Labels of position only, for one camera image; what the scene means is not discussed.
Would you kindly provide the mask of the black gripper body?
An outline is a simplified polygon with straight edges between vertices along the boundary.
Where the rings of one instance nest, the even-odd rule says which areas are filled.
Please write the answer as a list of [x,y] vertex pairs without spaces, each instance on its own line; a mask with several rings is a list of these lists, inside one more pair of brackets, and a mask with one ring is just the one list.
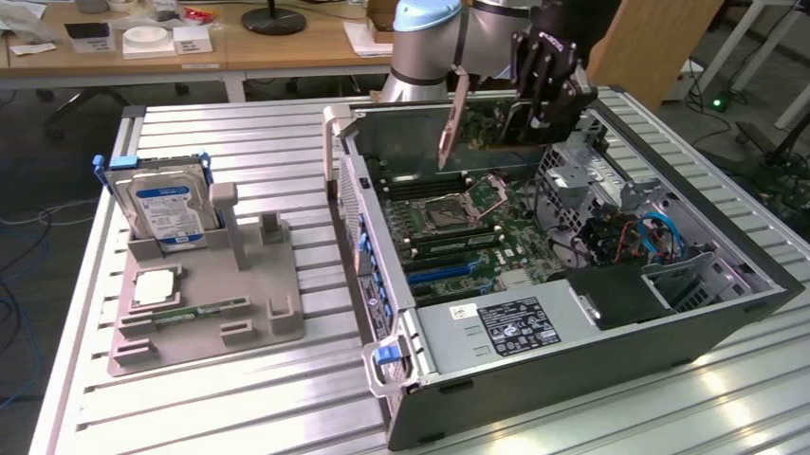
[[544,38],[557,51],[575,44],[576,56],[585,66],[620,5],[620,0],[541,1],[529,10],[531,33]]

